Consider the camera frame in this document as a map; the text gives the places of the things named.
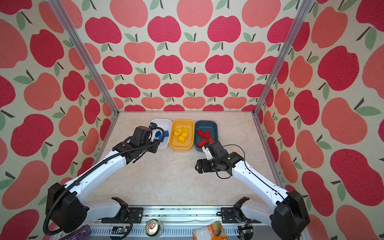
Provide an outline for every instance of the apple print wallpaper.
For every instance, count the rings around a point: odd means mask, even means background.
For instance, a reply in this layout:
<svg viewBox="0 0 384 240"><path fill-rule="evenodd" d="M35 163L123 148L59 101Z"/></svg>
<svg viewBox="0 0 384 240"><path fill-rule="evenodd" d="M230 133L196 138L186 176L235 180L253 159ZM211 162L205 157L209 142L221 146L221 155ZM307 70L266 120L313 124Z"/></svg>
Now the apple print wallpaper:
<svg viewBox="0 0 384 240"><path fill-rule="evenodd" d="M313 240L384 239L383 19L379 0L316 1L258 114Z"/></svg>
<svg viewBox="0 0 384 240"><path fill-rule="evenodd" d="M84 23L74 25L85 45L100 52L94 63L113 83L109 92L120 111L254 110L300 5L290 0L74 3L82 19L75 10L69 15ZM309 36L307 24L296 51ZM279 81L287 75L285 63Z"/></svg>
<svg viewBox="0 0 384 240"><path fill-rule="evenodd" d="M47 189L92 166L113 115L48 2L0 1L0 42L0 239L46 240Z"/></svg>

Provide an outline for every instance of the plastic container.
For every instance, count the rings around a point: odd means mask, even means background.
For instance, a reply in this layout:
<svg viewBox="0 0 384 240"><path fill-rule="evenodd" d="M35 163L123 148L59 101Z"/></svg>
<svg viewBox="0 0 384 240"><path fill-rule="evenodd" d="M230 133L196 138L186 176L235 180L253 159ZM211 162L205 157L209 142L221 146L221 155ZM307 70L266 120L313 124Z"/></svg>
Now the plastic container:
<svg viewBox="0 0 384 240"><path fill-rule="evenodd" d="M168 131L169 135L171 134L170 128L172 126L172 122L169 119L156 118L151 122L156 123L158 127L164 129L164 131ZM169 143L169 137L164 138L164 142L160 143L158 150L166 150Z"/></svg>
<svg viewBox="0 0 384 240"><path fill-rule="evenodd" d="M208 120L200 120L195 123L195 148L199 152L202 152L203 149L198 147L199 142L201 142L203 139L205 139L208 142L208 139L206 138L201 138L196 132L198 130L202 130L203 133L205 134L206 130L211 131L211 138L215 141L218 140L218 131L217 131L217 124L214 121L208 121Z"/></svg>
<svg viewBox="0 0 384 240"><path fill-rule="evenodd" d="M177 140L177 137L174 135L174 132L178 128L187 127L188 137L185 143L181 143ZM175 151L187 152L192 149L193 139L195 134L195 124L191 120L176 120L172 123L172 129L169 133L169 145Z"/></svg>

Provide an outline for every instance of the dark blue bin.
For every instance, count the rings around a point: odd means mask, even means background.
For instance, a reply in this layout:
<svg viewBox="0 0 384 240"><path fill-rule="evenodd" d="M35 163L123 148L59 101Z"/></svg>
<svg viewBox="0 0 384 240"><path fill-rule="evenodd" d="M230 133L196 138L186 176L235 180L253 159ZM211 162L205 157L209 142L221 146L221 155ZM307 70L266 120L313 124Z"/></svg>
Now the dark blue bin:
<svg viewBox="0 0 384 240"><path fill-rule="evenodd" d="M198 144L205 139L208 142L208 139L206 138L201 138L198 134L197 131L202 130L203 133L205 134L206 130L211 131L211 138L215 141L218 140L218 131L217 131L217 124L214 121L208 121L208 120L200 120L195 123L195 137L194 137L194 145L196 150L199 152L202 152L203 149L198 147Z"/></svg>

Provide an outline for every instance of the yellow toy block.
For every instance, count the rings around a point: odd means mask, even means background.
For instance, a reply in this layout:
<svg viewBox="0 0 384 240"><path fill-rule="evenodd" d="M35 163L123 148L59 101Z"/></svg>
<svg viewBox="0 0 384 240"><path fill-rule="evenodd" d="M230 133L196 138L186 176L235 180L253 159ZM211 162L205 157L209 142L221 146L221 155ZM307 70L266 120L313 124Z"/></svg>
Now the yellow toy block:
<svg viewBox="0 0 384 240"><path fill-rule="evenodd" d="M185 137L180 136L180 137L178 138L178 141L181 142L181 143L185 143Z"/></svg>
<svg viewBox="0 0 384 240"><path fill-rule="evenodd" d="M175 131L175 136L176 137L179 137L180 136L180 134L183 132L183 130L181 130L180 128L179 129L177 129L176 131Z"/></svg>

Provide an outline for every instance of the green leaf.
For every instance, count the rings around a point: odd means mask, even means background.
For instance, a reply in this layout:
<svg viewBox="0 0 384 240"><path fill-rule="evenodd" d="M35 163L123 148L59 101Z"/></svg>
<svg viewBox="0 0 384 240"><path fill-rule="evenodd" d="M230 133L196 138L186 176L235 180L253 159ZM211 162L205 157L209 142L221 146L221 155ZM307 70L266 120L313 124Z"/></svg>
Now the green leaf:
<svg viewBox="0 0 384 240"><path fill-rule="evenodd" d="M56 77L60 74L60 67L59 67L59 64L58 63L55 63L55 66L53 67L54 71L55 71L55 75Z"/></svg>
<svg viewBox="0 0 384 240"><path fill-rule="evenodd" d="M214 79L214 78L216 78L216 77L217 77L217 73L216 73L216 74L213 74L213 75L209 78L209 80Z"/></svg>
<svg viewBox="0 0 384 240"><path fill-rule="evenodd" d="M303 169L303 167L300 165L300 163L298 162L294 162L293 165L297 168L297 169Z"/></svg>
<svg viewBox="0 0 384 240"><path fill-rule="evenodd" d="M16 22L20 30L23 30L25 28L25 18L21 12L18 12L16 14Z"/></svg>
<svg viewBox="0 0 384 240"><path fill-rule="evenodd" d="M278 46L280 45L280 43L275 43L275 44L273 44L270 48L268 48L268 52L269 51L273 51L273 50L275 50Z"/></svg>
<svg viewBox="0 0 384 240"><path fill-rule="evenodd" d="M3 130L5 126L5 116L2 112L0 112L0 131Z"/></svg>
<svg viewBox="0 0 384 240"><path fill-rule="evenodd" d="M245 39L247 42L252 41L251 35L249 35L249 33L244 33L243 35L244 35L244 39Z"/></svg>
<svg viewBox="0 0 384 240"><path fill-rule="evenodd" d="M356 109L356 112L362 116L374 116L381 113L381 111L374 107L361 107Z"/></svg>
<svg viewBox="0 0 384 240"><path fill-rule="evenodd" d="M64 117L64 113L62 112L57 112L55 114L52 115L53 118L62 118Z"/></svg>
<svg viewBox="0 0 384 240"><path fill-rule="evenodd" d="M216 5L216 9L223 8L227 4L227 0L220 0Z"/></svg>
<svg viewBox="0 0 384 240"><path fill-rule="evenodd" d="M345 10L349 9L357 0L348 0L346 1L342 6L341 8L339 9L339 11L341 12L344 12Z"/></svg>
<svg viewBox="0 0 384 240"><path fill-rule="evenodd" d="M194 41L193 40L193 36L191 35L191 34L189 34L189 33L184 33L184 35L185 35L185 37L189 40L189 41Z"/></svg>
<svg viewBox="0 0 384 240"><path fill-rule="evenodd" d="M317 16L317 12L318 11L319 11L319 4L317 2L314 2L314 6L313 6L313 10L312 10L312 13L313 13L314 17Z"/></svg>
<svg viewBox="0 0 384 240"><path fill-rule="evenodd" d="M81 9L83 11L86 11L89 9L90 6L91 6L91 2L89 0L84 0L83 3L81 4Z"/></svg>
<svg viewBox="0 0 384 240"><path fill-rule="evenodd" d="M68 41L68 40L64 40L63 43L65 44L65 46L67 46L69 48L73 47L72 43L70 41Z"/></svg>
<svg viewBox="0 0 384 240"><path fill-rule="evenodd" d="M32 83L32 79L30 79L29 77L26 77L26 76L17 76L14 78L14 80L18 83L22 83L22 84L30 84Z"/></svg>
<svg viewBox="0 0 384 240"><path fill-rule="evenodd" d="M81 136L77 139L77 141L84 141L84 139L85 139L85 136L84 136L84 135L81 135Z"/></svg>
<svg viewBox="0 0 384 240"><path fill-rule="evenodd" d="M293 6L296 5L298 0L291 0L289 1L283 8L283 10L288 10L288 9L291 9Z"/></svg>
<svg viewBox="0 0 384 240"><path fill-rule="evenodd" d="M149 6L150 10L154 10L159 5L160 0L152 0L151 5Z"/></svg>
<svg viewBox="0 0 384 240"><path fill-rule="evenodd" d="M317 60L319 60L319 57L318 57L318 56L313 56L313 57L311 57L311 58L308 60L308 63L314 63L314 62L316 62Z"/></svg>
<svg viewBox="0 0 384 240"><path fill-rule="evenodd" d="M47 154L48 154L48 146L47 146L47 144L43 143L43 145L41 146L40 152L41 152L41 156L43 158L45 158L47 156Z"/></svg>
<svg viewBox="0 0 384 240"><path fill-rule="evenodd" d="M157 51L160 51L162 50L164 47L166 46L166 43L160 43L158 46L157 46Z"/></svg>
<svg viewBox="0 0 384 240"><path fill-rule="evenodd" d="M236 71L237 71L238 73L243 73L243 70L242 70L240 67L236 67Z"/></svg>
<svg viewBox="0 0 384 240"><path fill-rule="evenodd" d="M339 185L337 186L337 194L339 195L340 200L344 201L344 199L345 199L345 187L344 187L344 184L339 183Z"/></svg>
<svg viewBox="0 0 384 240"><path fill-rule="evenodd" d="M216 50L216 49L218 49L219 47L221 47L221 43L216 43L216 44L214 45L214 47L212 48L212 50Z"/></svg>
<svg viewBox="0 0 384 240"><path fill-rule="evenodd" d="M41 205L47 202L48 196L43 197L37 205Z"/></svg>
<svg viewBox="0 0 384 240"><path fill-rule="evenodd" d="M129 33L124 33L124 35L131 41L131 42L136 42L136 38L134 36L132 36L131 34Z"/></svg>
<svg viewBox="0 0 384 240"><path fill-rule="evenodd" d="M8 187L13 183L13 179L5 179L0 182L0 190L3 190L4 188Z"/></svg>
<svg viewBox="0 0 384 240"><path fill-rule="evenodd" d="M325 84L323 87L323 97L325 100L328 99L328 95L329 95L329 85Z"/></svg>
<svg viewBox="0 0 384 240"><path fill-rule="evenodd" d="M108 44L107 43L104 43L103 45L101 45L101 51L102 52L107 51L107 49L108 49Z"/></svg>
<svg viewBox="0 0 384 240"><path fill-rule="evenodd" d="M292 61L293 61L294 56L295 56L295 50L292 48L292 50L291 50L291 60Z"/></svg>
<svg viewBox="0 0 384 240"><path fill-rule="evenodd" d="M260 77L258 77L258 78L256 79L256 81L261 80L261 79L264 79L265 77L266 77L266 74L261 75Z"/></svg>
<svg viewBox="0 0 384 240"><path fill-rule="evenodd" d="M307 205L307 209L308 209L308 212L309 212L311 210L311 208L312 208L312 203L311 203L310 197L307 197L306 205Z"/></svg>
<svg viewBox="0 0 384 240"><path fill-rule="evenodd" d="M190 68L190 67L185 67L185 68L187 69L188 72L193 73L193 69L192 68Z"/></svg>
<svg viewBox="0 0 384 240"><path fill-rule="evenodd" d="M141 68L135 68L139 73L144 74L144 71Z"/></svg>
<svg viewBox="0 0 384 240"><path fill-rule="evenodd" d="M72 164L71 164L71 167L70 167L70 173L71 173L71 175L73 175L73 172L74 172L74 164L72 163Z"/></svg>
<svg viewBox="0 0 384 240"><path fill-rule="evenodd" d="M301 127L301 118L299 117L297 119L297 128L300 130L300 127Z"/></svg>
<svg viewBox="0 0 384 240"><path fill-rule="evenodd" d="M329 145L327 142L319 141L317 144L323 149L332 149L331 145Z"/></svg>
<svg viewBox="0 0 384 240"><path fill-rule="evenodd" d="M375 45L376 42L376 29L370 28L365 35L365 46L369 49L372 50L373 46Z"/></svg>

